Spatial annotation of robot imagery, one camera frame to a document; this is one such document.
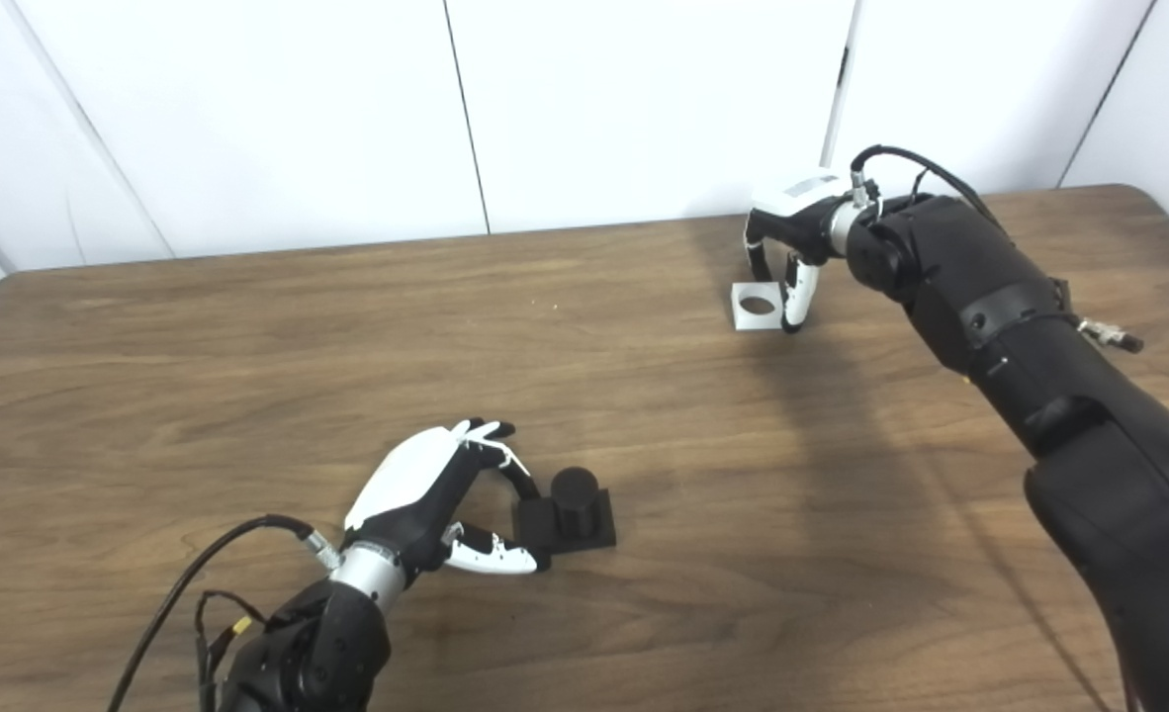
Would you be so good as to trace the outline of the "white and black left hand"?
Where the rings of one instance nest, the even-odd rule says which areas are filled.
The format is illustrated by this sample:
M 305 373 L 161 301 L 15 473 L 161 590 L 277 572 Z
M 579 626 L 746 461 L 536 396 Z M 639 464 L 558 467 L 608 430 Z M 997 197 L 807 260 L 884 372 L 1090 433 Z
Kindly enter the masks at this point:
M 406 585 L 452 565 L 486 576 L 525 576 L 549 571 L 552 559 L 534 547 L 455 518 L 480 472 L 494 470 L 518 499 L 539 495 L 530 470 L 504 440 L 516 426 L 464 419 L 401 441 L 376 466 L 343 521 L 343 545 L 389 549 Z

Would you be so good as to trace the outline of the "white and black right hand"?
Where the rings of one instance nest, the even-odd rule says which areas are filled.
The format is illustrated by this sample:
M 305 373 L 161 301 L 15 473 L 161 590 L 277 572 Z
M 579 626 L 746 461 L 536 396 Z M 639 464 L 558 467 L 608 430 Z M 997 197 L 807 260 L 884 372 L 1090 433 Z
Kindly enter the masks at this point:
M 801 177 L 789 188 L 761 186 L 753 193 L 743 226 L 743 248 L 753 278 L 772 279 L 765 253 L 767 240 L 789 249 L 779 279 L 783 332 L 794 334 L 805 324 L 821 270 L 830 260 L 844 257 L 848 235 L 862 212 L 850 181 L 825 170 Z

